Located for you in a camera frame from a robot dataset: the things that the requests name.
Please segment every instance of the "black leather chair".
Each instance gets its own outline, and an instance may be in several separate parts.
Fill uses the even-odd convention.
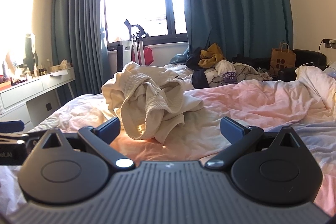
[[[307,50],[293,50],[293,52],[296,54],[295,67],[279,70],[278,80],[284,82],[295,81],[296,80],[295,70],[299,66],[302,66],[304,64],[307,64],[307,66],[318,67],[321,70],[324,70],[326,68],[327,57],[322,53]]]

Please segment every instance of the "curtain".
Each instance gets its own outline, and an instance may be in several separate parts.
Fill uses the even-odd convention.
[[[227,58],[270,57],[272,47],[293,47],[290,0],[184,0],[189,52],[215,42]],[[179,63],[188,55],[175,56]]]
[[[100,0],[53,0],[53,64],[63,59],[73,64],[77,96],[101,93],[111,77],[102,30]],[[62,104],[71,99],[66,88],[58,91]]]

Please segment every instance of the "window frame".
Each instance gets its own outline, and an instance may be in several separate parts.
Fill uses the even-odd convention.
[[[142,41],[143,41],[144,46],[188,41],[187,33],[176,33],[173,0],[165,0],[165,4],[166,4],[166,20],[167,20],[168,34],[143,38]],[[105,14],[104,15],[105,16],[105,35],[106,35],[106,41],[107,41],[107,48],[108,48],[108,51],[116,50],[117,47],[115,46],[115,43],[113,42],[109,43],[105,0],[104,0],[104,14]]]

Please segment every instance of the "paper on desk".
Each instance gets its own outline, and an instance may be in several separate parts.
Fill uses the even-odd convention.
[[[61,76],[61,75],[68,75],[68,71],[63,69],[63,70],[52,72],[50,74],[50,76]]]

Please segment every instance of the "brown paper shopping bag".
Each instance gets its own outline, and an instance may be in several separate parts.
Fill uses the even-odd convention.
[[[269,73],[278,75],[278,71],[295,66],[296,54],[289,49],[285,42],[280,42],[279,48],[272,48]]]

